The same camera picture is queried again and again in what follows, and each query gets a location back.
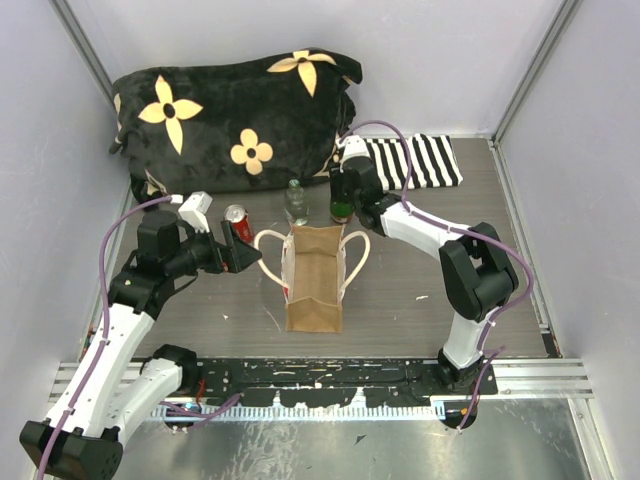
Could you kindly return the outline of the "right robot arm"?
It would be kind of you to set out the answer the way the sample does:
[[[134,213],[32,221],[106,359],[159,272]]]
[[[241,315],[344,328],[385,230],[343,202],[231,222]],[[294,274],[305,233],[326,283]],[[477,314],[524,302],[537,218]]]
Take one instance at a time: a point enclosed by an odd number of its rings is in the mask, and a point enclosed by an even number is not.
[[[442,388],[459,394],[479,374],[491,316],[505,306],[519,280],[495,229],[446,222],[385,192],[373,162],[355,156],[328,167],[331,199],[351,207],[360,224],[405,242],[439,262],[454,311],[449,337],[437,356]]]

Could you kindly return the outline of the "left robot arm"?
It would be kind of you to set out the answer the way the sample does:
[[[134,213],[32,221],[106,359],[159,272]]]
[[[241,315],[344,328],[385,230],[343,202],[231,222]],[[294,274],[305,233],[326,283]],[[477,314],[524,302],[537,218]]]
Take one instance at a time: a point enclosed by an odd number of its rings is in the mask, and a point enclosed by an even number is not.
[[[176,282],[199,272],[240,273],[259,250],[222,221],[217,242],[203,215],[157,210],[137,227],[137,247],[111,282],[97,332],[70,383],[42,421],[25,423],[19,441],[38,475],[110,479],[138,427],[166,397],[200,384],[195,352],[165,344],[125,390],[118,389],[138,345],[155,325]]]

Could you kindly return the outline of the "green glass bottle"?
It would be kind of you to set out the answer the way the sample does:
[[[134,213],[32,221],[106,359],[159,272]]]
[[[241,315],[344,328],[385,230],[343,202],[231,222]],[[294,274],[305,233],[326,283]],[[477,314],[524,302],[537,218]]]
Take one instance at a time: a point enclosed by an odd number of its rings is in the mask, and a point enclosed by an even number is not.
[[[346,224],[351,221],[354,215],[354,206],[350,203],[345,188],[343,200],[330,199],[330,215],[332,220],[338,224]]]

